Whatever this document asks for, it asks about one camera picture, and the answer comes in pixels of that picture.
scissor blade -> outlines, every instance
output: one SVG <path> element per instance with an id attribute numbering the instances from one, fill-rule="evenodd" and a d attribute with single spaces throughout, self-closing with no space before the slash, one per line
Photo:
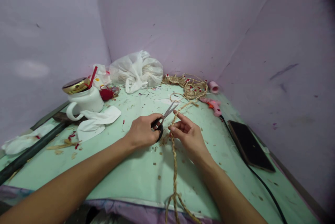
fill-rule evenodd
<path id="1" fill-rule="evenodd" d="M 170 105 L 170 107 L 168 108 L 168 110 L 165 112 L 164 114 L 164 118 L 166 118 L 168 115 L 171 114 L 171 112 L 173 112 L 173 110 L 178 106 L 178 104 L 176 106 L 174 106 L 172 109 L 171 107 L 173 106 L 174 102 Z"/>

purple wall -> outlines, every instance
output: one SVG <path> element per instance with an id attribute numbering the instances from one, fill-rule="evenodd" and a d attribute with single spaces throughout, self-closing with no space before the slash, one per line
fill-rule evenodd
<path id="1" fill-rule="evenodd" d="M 97 0 L 0 0 L 0 48 L 0 144 L 65 102 L 65 83 L 111 62 Z"/>
<path id="2" fill-rule="evenodd" d="M 99 0 L 99 7 L 112 60 L 144 49 L 165 73 L 216 79 L 264 2 Z"/>
<path id="3" fill-rule="evenodd" d="M 267 0 L 218 79 L 242 118 L 333 216 L 334 19 L 331 0 Z"/>

gold lid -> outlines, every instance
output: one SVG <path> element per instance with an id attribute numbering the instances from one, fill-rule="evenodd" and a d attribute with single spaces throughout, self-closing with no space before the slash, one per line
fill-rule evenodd
<path id="1" fill-rule="evenodd" d="M 83 91 L 88 87 L 88 85 L 90 85 L 90 79 L 88 79 L 87 77 L 82 77 L 72 82 L 69 82 L 68 84 L 65 84 L 62 87 L 62 90 L 66 94 L 71 95 Z"/>

hand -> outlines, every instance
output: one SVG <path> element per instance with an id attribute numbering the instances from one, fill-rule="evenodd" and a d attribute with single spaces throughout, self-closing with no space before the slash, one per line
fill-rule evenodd
<path id="1" fill-rule="evenodd" d="M 199 158 L 210 155 L 203 140 L 200 127 L 181 113 L 178 113 L 178 118 L 180 121 L 168 128 L 170 134 L 173 133 L 175 138 L 180 139 L 188 152 L 190 160 L 195 163 Z"/>
<path id="2" fill-rule="evenodd" d="M 160 132 L 152 131 L 151 123 L 161 117 L 163 117 L 163 115 L 159 113 L 153 113 L 149 116 L 140 116 L 133 121 L 130 130 L 124 136 L 124 139 L 135 149 L 153 145 L 159 138 Z"/>

jute rope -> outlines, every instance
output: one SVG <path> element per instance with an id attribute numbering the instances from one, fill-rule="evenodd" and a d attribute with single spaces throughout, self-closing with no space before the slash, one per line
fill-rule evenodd
<path id="1" fill-rule="evenodd" d="M 180 93 L 172 93 L 172 95 L 174 94 L 178 94 L 181 95 L 182 98 L 177 101 L 177 100 L 172 100 L 171 96 L 170 96 L 170 100 L 171 102 L 180 102 L 182 99 L 187 99 L 189 102 L 187 104 L 185 104 L 184 106 L 182 106 L 180 109 L 177 110 L 177 113 L 175 114 L 173 120 L 172 120 L 172 125 L 174 125 L 178 113 L 185 108 L 186 106 L 193 104 L 196 107 L 198 107 L 198 105 L 196 104 L 198 101 L 198 98 L 205 96 L 207 93 L 207 81 L 203 81 L 201 80 L 199 77 L 197 77 L 199 80 L 195 80 L 192 78 L 186 78 L 186 75 L 190 75 L 190 74 L 183 74 L 182 77 L 170 77 L 170 76 L 166 76 L 166 78 L 163 78 L 163 83 L 166 84 L 178 84 L 180 86 L 182 86 L 184 88 L 184 94 L 180 94 Z M 183 203 L 181 196 L 179 195 L 179 193 L 177 193 L 177 154 L 176 154 L 176 148 L 174 145 L 174 136 L 173 133 L 171 133 L 171 141 L 172 141 L 172 153 L 173 153 L 173 194 L 170 196 L 167 205 L 166 205 L 166 210 L 165 210 L 165 224 L 167 224 L 168 222 L 168 211 L 169 211 L 169 205 L 171 200 L 173 199 L 173 207 L 174 207 L 174 216 L 176 218 L 176 223 L 180 224 L 180 220 L 178 217 L 178 211 L 177 211 L 177 197 L 179 199 L 179 202 L 181 203 L 183 209 L 185 210 L 185 212 L 187 212 L 187 214 L 192 218 L 192 220 L 195 223 L 201 224 L 201 221 L 195 217 L 194 214 L 192 214 L 186 207 L 186 205 Z"/>

